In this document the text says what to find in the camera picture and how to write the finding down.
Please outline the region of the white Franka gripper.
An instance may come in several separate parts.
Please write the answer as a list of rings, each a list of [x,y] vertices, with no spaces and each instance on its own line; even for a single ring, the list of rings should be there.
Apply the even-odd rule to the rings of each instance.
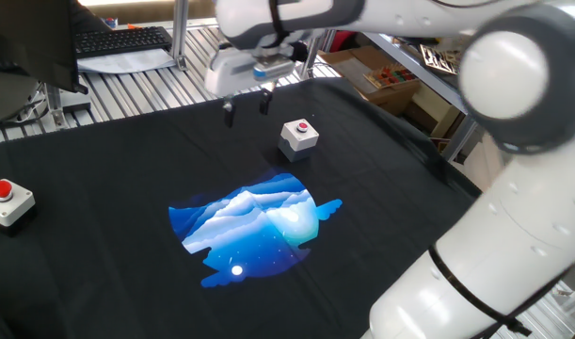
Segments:
[[[297,62],[309,56],[306,45],[282,45],[273,49],[239,50],[224,46],[213,56],[205,75],[206,89],[223,101],[224,123],[232,128],[235,116],[233,94],[273,82],[291,74]],[[262,90],[259,111],[267,115],[273,91]]]

